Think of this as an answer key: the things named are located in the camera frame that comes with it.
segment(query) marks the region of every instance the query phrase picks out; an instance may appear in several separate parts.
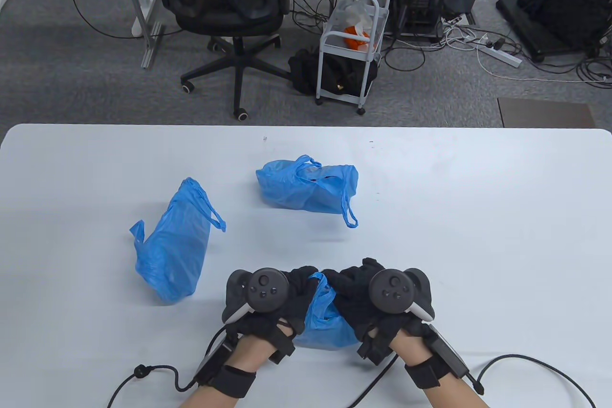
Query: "small rolling cart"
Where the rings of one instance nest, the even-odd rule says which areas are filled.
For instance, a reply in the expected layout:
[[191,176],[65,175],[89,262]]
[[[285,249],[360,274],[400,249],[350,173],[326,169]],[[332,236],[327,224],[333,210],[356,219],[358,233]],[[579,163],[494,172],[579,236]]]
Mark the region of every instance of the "small rolling cart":
[[[372,19],[372,31],[370,38],[356,36],[354,34],[344,32],[345,17],[344,9],[352,0],[336,0],[337,4],[330,14],[329,21],[323,28],[321,39],[319,41],[319,67],[317,72],[317,105],[323,104],[321,97],[330,99],[342,100],[358,106],[357,113],[365,114],[365,100],[369,94],[371,84],[368,84],[368,76],[370,74],[371,65],[380,65],[381,47],[383,45],[383,36],[385,24],[389,17],[389,3],[391,0],[384,0],[384,6],[381,6],[380,0],[366,0],[365,6],[367,14]],[[367,50],[352,50],[345,44],[344,39],[350,38],[356,41],[367,43]],[[321,75],[323,73],[323,60],[325,54],[333,54],[343,58],[356,60],[365,63],[363,66],[363,77],[361,78],[361,90],[359,93],[332,93],[321,88]]]

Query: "forearm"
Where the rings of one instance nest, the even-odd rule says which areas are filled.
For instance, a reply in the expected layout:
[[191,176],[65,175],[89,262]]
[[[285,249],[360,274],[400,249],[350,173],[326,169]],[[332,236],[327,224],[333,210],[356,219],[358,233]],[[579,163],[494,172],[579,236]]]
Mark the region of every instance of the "forearm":
[[[278,325],[284,334],[291,336],[292,329]],[[243,336],[236,350],[229,356],[225,365],[255,373],[276,351],[275,347],[255,336]],[[181,408],[234,408],[237,398],[229,397],[210,386],[201,386],[190,395]]]
[[[421,364],[433,355],[421,338],[409,336],[404,330],[391,342],[391,349],[407,366]],[[451,373],[440,379],[439,387],[426,389],[424,393],[433,408],[488,408],[465,381]]]

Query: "white table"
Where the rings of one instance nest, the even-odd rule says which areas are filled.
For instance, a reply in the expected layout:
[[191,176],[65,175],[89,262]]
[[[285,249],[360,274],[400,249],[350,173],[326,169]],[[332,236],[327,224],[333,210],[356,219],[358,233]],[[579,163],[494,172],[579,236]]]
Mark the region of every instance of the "white table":
[[[301,154],[357,167],[359,228],[260,201],[255,169]],[[144,218],[148,235],[186,176],[228,230],[212,231],[196,293],[162,307],[128,230]],[[102,407],[140,363],[174,364],[186,384],[232,270],[366,256],[429,275],[437,327],[471,366],[525,353],[609,406],[610,209],[605,131],[16,126],[0,146],[0,406]],[[298,349],[240,405],[343,408],[378,371],[353,351]],[[483,382],[496,408],[586,406],[532,364],[505,361]],[[153,374],[116,407],[185,397]],[[398,364],[360,406],[424,403]]]

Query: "chair base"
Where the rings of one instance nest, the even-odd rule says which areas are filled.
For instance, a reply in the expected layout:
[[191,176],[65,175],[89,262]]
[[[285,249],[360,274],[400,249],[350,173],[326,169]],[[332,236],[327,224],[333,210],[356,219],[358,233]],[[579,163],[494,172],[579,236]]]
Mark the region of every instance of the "chair base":
[[274,34],[251,47],[245,47],[242,37],[240,36],[234,37],[233,41],[234,46],[218,36],[210,37],[208,48],[213,49],[214,46],[219,47],[225,51],[227,55],[181,75],[181,84],[183,85],[183,90],[186,93],[190,93],[193,90],[193,84],[189,83],[190,80],[199,76],[208,75],[209,73],[214,73],[224,68],[234,67],[236,69],[236,76],[234,79],[234,117],[239,121],[244,121],[249,117],[246,110],[240,106],[244,69],[246,67],[251,67],[286,80],[289,80],[290,73],[278,67],[274,67],[274,65],[270,65],[256,57],[258,52],[266,49],[271,44],[273,44],[274,47],[280,47],[280,36],[278,34]]

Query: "orange object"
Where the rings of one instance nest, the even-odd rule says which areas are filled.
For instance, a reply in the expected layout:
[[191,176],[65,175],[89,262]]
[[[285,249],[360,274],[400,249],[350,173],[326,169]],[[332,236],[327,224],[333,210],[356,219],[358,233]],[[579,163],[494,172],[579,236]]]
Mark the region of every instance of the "orange object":
[[[346,27],[345,33],[350,33],[351,35],[357,35],[357,36],[365,36],[365,38],[370,37],[370,35],[368,35],[367,32],[363,32],[363,35],[357,33],[357,30],[355,29],[354,25],[350,27]],[[368,44],[365,41],[359,41],[356,39],[345,38],[345,43],[350,49],[354,51],[364,50],[363,48],[359,49],[360,46],[365,46],[365,50],[367,50],[368,48]]]

